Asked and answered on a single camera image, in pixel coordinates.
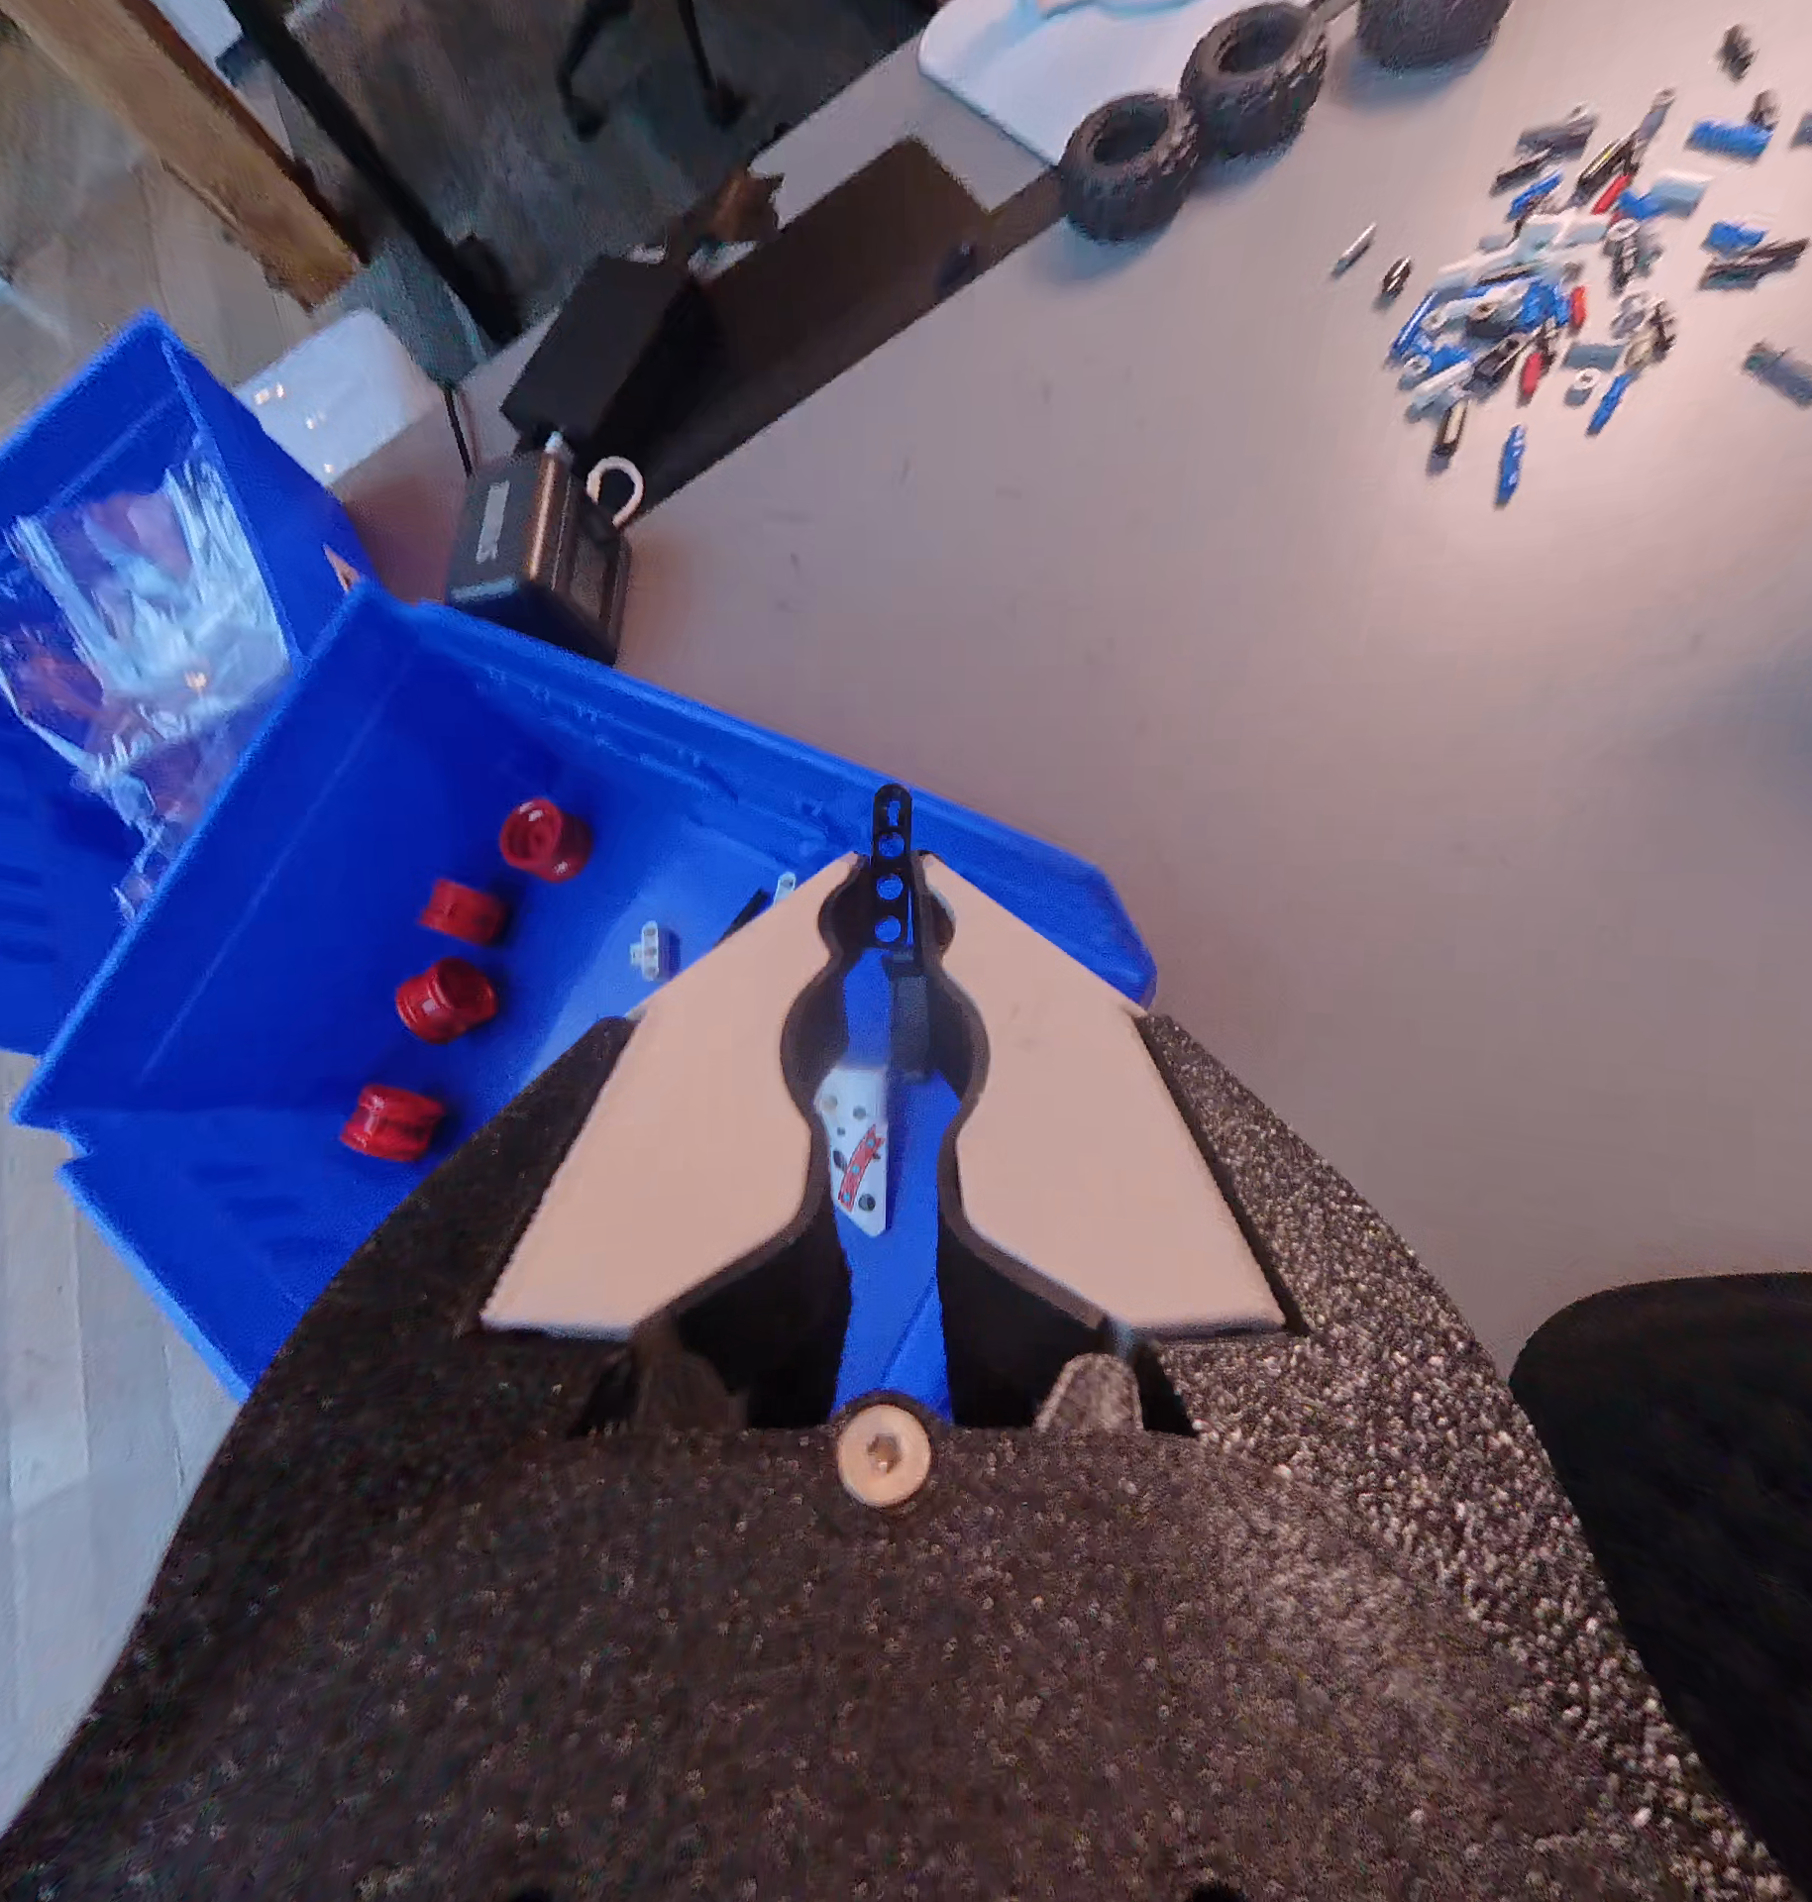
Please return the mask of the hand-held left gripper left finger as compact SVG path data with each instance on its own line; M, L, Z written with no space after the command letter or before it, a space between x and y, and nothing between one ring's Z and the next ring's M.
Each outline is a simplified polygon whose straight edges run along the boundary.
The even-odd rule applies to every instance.
M801 1218L812 1117L783 1058L832 964L834 856L624 1016L627 1040L488 1299L488 1327L632 1341Z

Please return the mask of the blue plastic storage bin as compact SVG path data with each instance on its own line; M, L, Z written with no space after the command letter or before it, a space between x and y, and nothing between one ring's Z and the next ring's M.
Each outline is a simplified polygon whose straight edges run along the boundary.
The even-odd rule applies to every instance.
M646 919L682 971L775 875L869 848L881 772L449 606L367 584L256 734L200 828L82 990L14 1119L57 1132L75 1198L246 1395L341 1265L448 1155L649 992ZM495 835L546 795L594 828L561 883ZM515 907L512 940L420 931L449 875ZM500 1014L426 1045L402 976L459 956ZM340 1141L368 1082L448 1102L397 1166Z
M137 314L0 447L0 579L19 516L157 487L172 458L202 451L246 522L291 676L368 559L341 503L286 454L179 333ZM0 1047L41 1053L127 928L116 881L133 831L70 789L0 695Z

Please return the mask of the black Lego beam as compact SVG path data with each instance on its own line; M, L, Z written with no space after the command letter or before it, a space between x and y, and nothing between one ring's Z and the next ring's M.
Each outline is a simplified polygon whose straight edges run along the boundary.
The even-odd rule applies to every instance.
M869 853L832 919L848 940L834 975L845 1045L815 1084L812 1113L849 1276L834 1406L894 1393L952 1421L936 1162L958 1098L933 1066L925 957L933 916L918 887L906 786L872 795Z

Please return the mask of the grey desk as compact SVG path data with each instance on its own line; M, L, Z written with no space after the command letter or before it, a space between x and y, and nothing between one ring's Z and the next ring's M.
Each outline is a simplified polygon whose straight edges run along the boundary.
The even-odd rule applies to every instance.
M1679 340L1448 465L1384 373L1586 101L1706 171ZM1157 1005L1506 1366L1812 1271L1812 3L1514 3L1153 242L1048 229L632 529L624 669L1094 861Z

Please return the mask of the wooden beam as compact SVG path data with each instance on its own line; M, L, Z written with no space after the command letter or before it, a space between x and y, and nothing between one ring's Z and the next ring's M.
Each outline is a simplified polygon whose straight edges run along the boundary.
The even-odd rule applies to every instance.
M314 309L361 250L241 93L157 3L0 3L0 278L150 160Z

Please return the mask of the clear plastic bag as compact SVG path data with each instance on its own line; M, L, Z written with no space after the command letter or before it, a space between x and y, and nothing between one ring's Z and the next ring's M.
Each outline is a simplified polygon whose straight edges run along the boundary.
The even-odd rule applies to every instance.
M115 887L133 921L291 679L291 642L202 451L157 487L19 516L6 555L0 695L133 831Z

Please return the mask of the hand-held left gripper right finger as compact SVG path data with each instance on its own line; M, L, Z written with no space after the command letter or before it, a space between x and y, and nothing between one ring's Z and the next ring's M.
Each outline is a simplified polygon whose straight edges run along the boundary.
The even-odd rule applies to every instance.
M1280 1327L1280 1293L1140 1032L1140 1005L947 862L920 872L952 921L939 975L965 1029L983 1035L954 1141L966 1230L1133 1334Z

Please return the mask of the pile of small brick parts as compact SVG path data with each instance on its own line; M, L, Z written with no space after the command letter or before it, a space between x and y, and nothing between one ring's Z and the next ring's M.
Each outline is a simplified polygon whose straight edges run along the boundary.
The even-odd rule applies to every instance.
M1429 63L1349 8L1310 454L1370 535L1812 539L1812 3L1506 3Z

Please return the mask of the small black display device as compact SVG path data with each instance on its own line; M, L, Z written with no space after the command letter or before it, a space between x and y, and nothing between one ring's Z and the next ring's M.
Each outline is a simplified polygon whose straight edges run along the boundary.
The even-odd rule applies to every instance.
M617 666L627 597L627 522L644 470L576 465L564 436L481 465L459 516L442 604L472 620Z

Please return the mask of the black power adapter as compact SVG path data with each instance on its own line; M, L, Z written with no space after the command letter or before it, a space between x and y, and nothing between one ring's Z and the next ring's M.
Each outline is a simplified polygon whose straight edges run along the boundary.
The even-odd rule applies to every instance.
M649 465L722 367L722 321L684 261L602 257L553 311L500 412L521 444L557 433L576 463Z

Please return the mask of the black flat plate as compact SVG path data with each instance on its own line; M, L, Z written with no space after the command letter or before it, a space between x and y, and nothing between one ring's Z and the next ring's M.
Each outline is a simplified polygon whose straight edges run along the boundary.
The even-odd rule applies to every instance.
M703 279L712 346L692 387L627 458L663 506L1061 222L1039 168L985 206L918 137L876 155L727 272Z

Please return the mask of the white paper sheet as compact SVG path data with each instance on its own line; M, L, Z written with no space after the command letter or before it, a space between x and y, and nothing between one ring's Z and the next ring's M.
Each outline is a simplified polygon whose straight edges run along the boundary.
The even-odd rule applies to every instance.
M949 3L918 68L1048 167L1092 112L1175 95L1196 43L1238 3Z

